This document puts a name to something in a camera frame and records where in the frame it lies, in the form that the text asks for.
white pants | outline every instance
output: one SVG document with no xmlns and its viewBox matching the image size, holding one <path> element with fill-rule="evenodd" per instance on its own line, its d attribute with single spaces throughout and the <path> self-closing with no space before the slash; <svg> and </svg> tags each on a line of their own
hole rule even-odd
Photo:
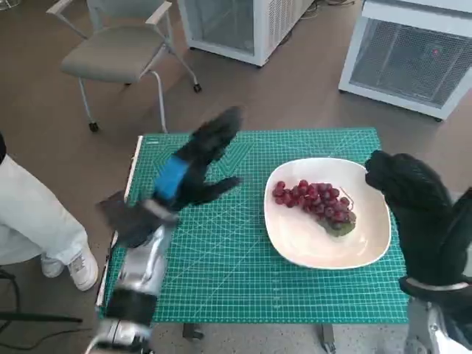
<svg viewBox="0 0 472 354">
<path fill-rule="evenodd" d="M 0 164 L 0 265 L 41 253 L 69 264 L 87 244 L 83 226 L 8 155 Z"/>
</svg>

grape bunch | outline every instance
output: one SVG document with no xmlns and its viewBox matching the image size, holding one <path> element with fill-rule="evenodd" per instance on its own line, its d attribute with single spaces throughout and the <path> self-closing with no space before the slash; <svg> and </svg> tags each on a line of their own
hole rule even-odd
<svg viewBox="0 0 472 354">
<path fill-rule="evenodd" d="M 331 183 L 309 184 L 304 179 L 292 189 L 285 188 L 285 182 L 279 181 L 272 191 L 277 204 L 287 208 L 300 207 L 304 212 L 314 215 L 325 228 L 328 226 L 335 231 L 350 232 L 355 223 L 353 205 L 349 198 L 339 197 L 340 194 Z"/>
</svg>

white plate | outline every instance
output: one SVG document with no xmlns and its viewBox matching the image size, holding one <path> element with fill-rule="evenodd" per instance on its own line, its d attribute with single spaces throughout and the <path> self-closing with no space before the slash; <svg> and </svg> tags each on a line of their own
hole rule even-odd
<svg viewBox="0 0 472 354">
<path fill-rule="evenodd" d="M 357 268 L 379 260 L 390 245 L 390 215 L 384 197 L 365 182 L 365 174 L 355 162 L 332 158 L 294 160 L 275 169 L 265 186 L 264 215 L 268 236 L 280 255 L 320 269 Z M 330 236 L 299 207 L 275 203 L 272 190 L 278 181 L 292 188 L 301 179 L 342 187 L 354 200 L 354 230 L 343 237 Z"/>
</svg>

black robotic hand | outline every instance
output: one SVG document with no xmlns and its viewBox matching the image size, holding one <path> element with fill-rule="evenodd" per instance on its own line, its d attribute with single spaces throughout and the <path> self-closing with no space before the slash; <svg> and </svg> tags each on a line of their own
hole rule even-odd
<svg viewBox="0 0 472 354">
<path fill-rule="evenodd" d="M 462 272 L 472 241 L 472 189 L 453 205 L 440 177 L 407 154 L 375 151 L 366 182 L 395 215 L 410 277 L 429 285 L 468 281 Z"/>
<path fill-rule="evenodd" d="M 224 155 L 240 125 L 240 109 L 236 107 L 204 123 L 163 166 L 151 198 L 128 206 L 121 191 L 100 202 L 108 224 L 118 232 L 117 244 L 140 246 L 163 223 L 177 223 L 177 213 L 186 206 L 209 203 L 237 186 L 237 177 L 209 184 L 206 174 L 208 166 Z"/>
<path fill-rule="evenodd" d="M 395 215 L 407 277 L 401 289 L 438 304 L 457 341 L 472 344 L 472 282 L 463 275 L 472 241 L 472 188 L 452 204 L 440 177 L 407 154 L 375 151 L 366 183 Z"/>
<path fill-rule="evenodd" d="M 173 211 L 189 204 L 199 205 L 214 201 L 221 194 L 236 187 L 238 177 L 225 178 L 217 183 L 205 182 L 208 166 L 219 160 L 240 130 L 240 109 L 232 107 L 217 118 L 204 123 L 177 150 L 155 180 L 154 198 Z"/>
</svg>

grape stem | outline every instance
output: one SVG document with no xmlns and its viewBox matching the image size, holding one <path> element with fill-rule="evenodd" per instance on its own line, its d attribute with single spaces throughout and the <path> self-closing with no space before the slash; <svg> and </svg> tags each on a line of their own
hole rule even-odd
<svg viewBox="0 0 472 354">
<path fill-rule="evenodd" d="M 349 199 L 350 201 L 350 205 L 349 205 L 349 211 L 352 212 L 352 210 L 354 209 L 354 200 L 351 198 L 351 196 L 349 194 L 347 194 L 347 192 L 344 190 L 343 187 L 339 187 L 339 189 L 342 190 L 342 192 L 347 196 L 347 199 Z"/>
</svg>

